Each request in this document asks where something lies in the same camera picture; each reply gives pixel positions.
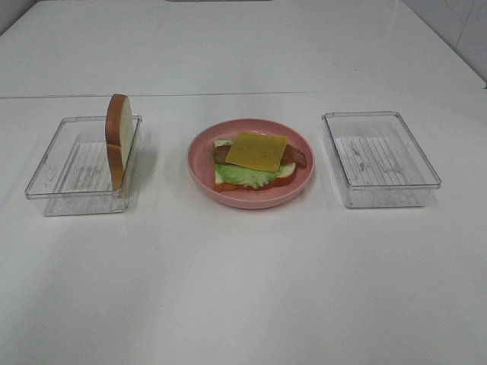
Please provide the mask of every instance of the yellow cheese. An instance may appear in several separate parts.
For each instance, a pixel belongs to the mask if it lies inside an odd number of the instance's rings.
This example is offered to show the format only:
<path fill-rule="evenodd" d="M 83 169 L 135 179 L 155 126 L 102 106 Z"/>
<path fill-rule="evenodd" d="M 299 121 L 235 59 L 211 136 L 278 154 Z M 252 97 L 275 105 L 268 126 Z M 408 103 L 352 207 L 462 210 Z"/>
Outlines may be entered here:
<path fill-rule="evenodd" d="M 281 135 L 239 132 L 225 161 L 254 170 L 277 171 L 287 143 L 288 137 Z"/>

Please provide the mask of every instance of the clear plastic container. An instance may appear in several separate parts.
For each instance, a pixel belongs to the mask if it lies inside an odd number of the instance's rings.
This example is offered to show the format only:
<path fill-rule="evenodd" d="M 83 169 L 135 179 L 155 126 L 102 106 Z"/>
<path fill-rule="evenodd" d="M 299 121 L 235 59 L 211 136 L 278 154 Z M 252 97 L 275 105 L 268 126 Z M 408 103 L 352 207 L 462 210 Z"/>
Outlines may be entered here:
<path fill-rule="evenodd" d="M 325 146 L 349 208 L 419 207 L 441 187 L 399 113 L 327 113 Z"/>
<path fill-rule="evenodd" d="M 125 211 L 140 145 L 141 116 L 133 116 L 134 135 L 120 189 L 113 191 L 105 142 L 105 117 L 65 118 L 59 124 L 25 189 L 44 216 Z"/>

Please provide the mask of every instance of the pink plate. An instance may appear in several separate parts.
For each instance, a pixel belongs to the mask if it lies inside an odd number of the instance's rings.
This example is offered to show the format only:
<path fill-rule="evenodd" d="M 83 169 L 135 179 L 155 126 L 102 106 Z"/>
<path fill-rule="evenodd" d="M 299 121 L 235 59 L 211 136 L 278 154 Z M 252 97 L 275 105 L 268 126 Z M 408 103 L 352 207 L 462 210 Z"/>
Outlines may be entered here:
<path fill-rule="evenodd" d="M 212 142 L 214 139 L 233 139 L 241 131 L 287 135 L 289 144 L 299 148 L 306 156 L 307 167 L 298 167 L 296 177 L 286 186 L 268 190 L 216 192 L 213 189 L 215 173 Z M 222 204 L 244 209 L 269 208 L 293 199 L 304 189 L 314 171 L 313 150 L 306 139 L 286 125 L 264 119 L 235 119 L 205 129 L 189 146 L 187 163 L 196 185 L 207 196 Z"/>

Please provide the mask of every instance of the white table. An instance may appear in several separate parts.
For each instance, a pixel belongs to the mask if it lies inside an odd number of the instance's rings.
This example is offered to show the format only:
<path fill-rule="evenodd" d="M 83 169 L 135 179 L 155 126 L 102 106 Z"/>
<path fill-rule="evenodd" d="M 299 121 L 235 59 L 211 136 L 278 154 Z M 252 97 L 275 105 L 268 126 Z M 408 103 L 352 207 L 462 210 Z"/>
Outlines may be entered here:
<path fill-rule="evenodd" d="M 398 0 L 38 2 L 0 37 L 0 97 L 484 86 Z"/>
<path fill-rule="evenodd" d="M 481 90 L 133 97 L 136 205 L 45 218 L 24 188 L 59 121 L 106 97 L 0 100 L 0 363 L 484 364 L 487 125 Z M 397 110 L 443 179 L 426 208 L 349 210 L 324 112 Z M 206 198 L 185 153 L 260 117 L 314 148 L 310 185 L 244 211 Z"/>

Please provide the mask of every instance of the toast slice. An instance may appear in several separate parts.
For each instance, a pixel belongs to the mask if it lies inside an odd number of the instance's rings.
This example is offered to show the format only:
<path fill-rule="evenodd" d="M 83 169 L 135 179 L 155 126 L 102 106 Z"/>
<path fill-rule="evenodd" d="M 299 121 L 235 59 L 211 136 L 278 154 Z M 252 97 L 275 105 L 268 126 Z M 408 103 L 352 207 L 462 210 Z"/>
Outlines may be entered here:
<path fill-rule="evenodd" d="M 134 127 L 129 98 L 126 95 L 114 94 L 108 105 L 105 121 L 108 166 L 112 176 L 113 190 L 118 190 L 122 186 L 133 135 Z"/>
<path fill-rule="evenodd" d="M 229 145 L 232 140 L 214 140 L 213 148 Z M 230 164 L 215 164 L 215 184 L 217 192 L 236 189 L 264 190 L 289 184 L 296 175 L 296 163 L 281 165 L 277 172 L 248 169 Z"/>

